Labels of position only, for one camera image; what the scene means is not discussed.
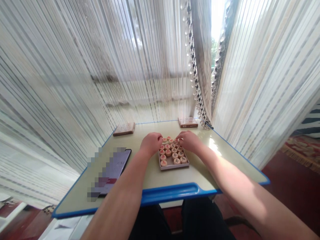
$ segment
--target rug fringe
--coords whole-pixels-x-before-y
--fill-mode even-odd
[[[298,163],[304,165],[305,167],[310,168],[312,171],[320,174],[320,166],[313,162],[312,160],[308,159],[307,157],[303,156],[302,154],[294,151],[286,144],[282,146],[280,149],[283,153],[285,153],[288,157],[292,158],[293,160],[297,161]]]

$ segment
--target white striped curtain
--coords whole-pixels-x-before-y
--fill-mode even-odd
[[[320,1],[241,0],[212,125],[262,168],[320,96]]]
[[[119,123],[193,116],[180,1],[0,4],[0,192],[57,204]]]

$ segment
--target dark pants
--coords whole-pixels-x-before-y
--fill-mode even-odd
[[[184,200],[182,204],[184,239],[232,239],[222,214],[208,197]],[[141,207],[129,240],[171,239],[169,225],[159,205]]]

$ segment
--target blue desk edge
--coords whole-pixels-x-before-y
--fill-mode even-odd
[[[170,121],[160,121],[160,122],[172,122],[177,120],[170,120]],[[220,134],[217,133],[213,128],[211,128],[219,137]],[[102,145],[102,147],[107,143],[107,141],[112,136],[108,137],[108,139],[105,141],[105,143]],[[221,137],[227,144],[229,144],[237,153],[239,153],[246,161],[248,161],[256,170],[258,170],[267,180],[265,182],[259,182],[260,185],[267,185],[270,184],[269,178],[262,173],[255,165],[253,165],[248,159],[246,159],[239,151],[237,151],[230,143],[228,143],[223,137]],[[52,213],[53,218],[68,218],[68,217],[76,217],[76,216],[83,216],[88,214],[94,214],[98,208],[90,208],[80,211],[74,211],[74,212],[67,212],[67,213],[56,213],[57,209],[59,208],[60,204],[63,202],[63,200],[67,197],[69,192],[72,190],[74,185],[76,185],[77,181],[81,178],[83,173],[87,170],[85,168],[79,178],[75,181],[75,183],[72,185],[72,187],[69,189],[67,194],[63,197],[63,199],[60,201],[58,206],[54,209]],[[171,186],[165,186],[165,187],[159,187],[159,188],[151,188],[151,189],[144,189],[142,190],[142,200],[141,200],[141,206],[147,206],[147,205],[153,205],[158,204],[161,202],[171,202],[181,199],[189,199],[189,198],[196,198],[196,197],[204,197],[204,196],[210,196],[214,194],[220,194],[222,191],[220,189],[214,189],[210,191],[204,191],[202,190],[196,183],[185,183],[185,184],[178,184],[178,185],[171,185]]]

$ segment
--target person's left hand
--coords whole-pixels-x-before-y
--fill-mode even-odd
[[[150,157],[155,154],[162,144],[161,133],[149,133],[141,142],[140,150],[144,151]]]

